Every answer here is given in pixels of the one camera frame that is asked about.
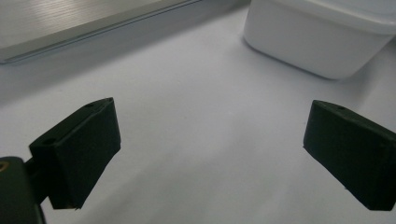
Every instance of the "screw hole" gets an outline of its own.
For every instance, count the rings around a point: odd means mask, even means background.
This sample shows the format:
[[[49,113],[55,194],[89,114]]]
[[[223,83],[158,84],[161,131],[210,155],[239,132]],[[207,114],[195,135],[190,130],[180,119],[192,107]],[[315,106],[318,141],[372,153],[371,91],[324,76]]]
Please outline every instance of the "screw hole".
[[[46,141],[43,142],[44,145],[51,145],[56,141],[56,138],[49,138]]]
[[[0,161],[0,172],[5,171],[9,165],[8,161]]]

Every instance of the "black rubber pad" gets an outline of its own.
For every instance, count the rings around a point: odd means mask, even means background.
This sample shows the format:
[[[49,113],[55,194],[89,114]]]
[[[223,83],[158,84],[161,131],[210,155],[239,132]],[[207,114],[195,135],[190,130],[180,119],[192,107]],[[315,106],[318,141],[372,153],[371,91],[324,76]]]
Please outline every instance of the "black rubber pad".
[[[83,106],[37,138],[30,150],[48,181],[53,208],[81,208],[120,150],[113,99]]]
[[[304,148],[367,208],[393,208],[395,133],[340,105],[314,101]]]

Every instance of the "white tabletop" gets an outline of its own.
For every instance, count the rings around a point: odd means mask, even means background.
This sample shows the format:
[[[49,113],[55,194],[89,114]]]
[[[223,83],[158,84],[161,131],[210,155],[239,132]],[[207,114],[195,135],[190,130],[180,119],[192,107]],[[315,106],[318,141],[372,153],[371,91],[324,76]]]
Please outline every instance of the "white tabletop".
[[[49,224],[395,223],[303,149],[314,99],[396,131],[396,41],[333,81],[243,40],[245,0],[204,0],[0,66],[0,156],[88,102],[114,97],[121,151],[81,210]]]

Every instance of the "plastic container lid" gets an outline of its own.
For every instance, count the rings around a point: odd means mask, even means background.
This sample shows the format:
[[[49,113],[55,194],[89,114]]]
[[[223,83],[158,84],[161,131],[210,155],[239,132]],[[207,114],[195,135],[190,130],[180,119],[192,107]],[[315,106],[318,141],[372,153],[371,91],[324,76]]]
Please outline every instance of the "plastic container lid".
[[[396,0],[272,0],[347,26],[396,35]]]

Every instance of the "white plastic box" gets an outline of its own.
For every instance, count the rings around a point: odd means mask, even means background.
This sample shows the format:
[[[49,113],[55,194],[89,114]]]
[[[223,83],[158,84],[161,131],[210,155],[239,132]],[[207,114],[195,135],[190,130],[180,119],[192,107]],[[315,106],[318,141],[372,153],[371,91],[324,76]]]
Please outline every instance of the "white plastic box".
[[[350,77],[396,34],[396,0],[252,0],[245,39],[327,78]]]

